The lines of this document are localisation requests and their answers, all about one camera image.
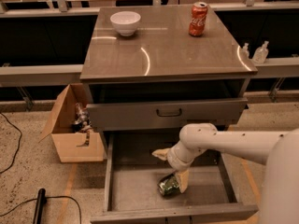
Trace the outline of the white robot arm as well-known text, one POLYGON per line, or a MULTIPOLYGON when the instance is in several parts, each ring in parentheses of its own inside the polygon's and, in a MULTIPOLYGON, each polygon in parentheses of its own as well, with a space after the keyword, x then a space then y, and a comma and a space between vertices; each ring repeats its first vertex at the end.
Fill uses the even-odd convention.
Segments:
POLYGON ((221 132, 211 123, 188 124, 179 141, 153 155, 178 172, 181 191, 184 174, 206 150, 217 150, 265 166, 258 224, 299 224, 299 130, 290 132, 221 132))

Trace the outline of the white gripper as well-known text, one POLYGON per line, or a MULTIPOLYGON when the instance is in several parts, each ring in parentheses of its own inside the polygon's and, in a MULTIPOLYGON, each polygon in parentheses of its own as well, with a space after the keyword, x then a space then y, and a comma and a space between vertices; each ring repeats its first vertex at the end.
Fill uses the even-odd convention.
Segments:
POLYGON ((152 152, 155 158, 168 161, 170 166, 175 169, 175 178, 181 193, 184 193, 189 183, 189 171, 194 159, 203 154, 201 148, 187 148, 181 141, 173 147, 156 149, 152 152))

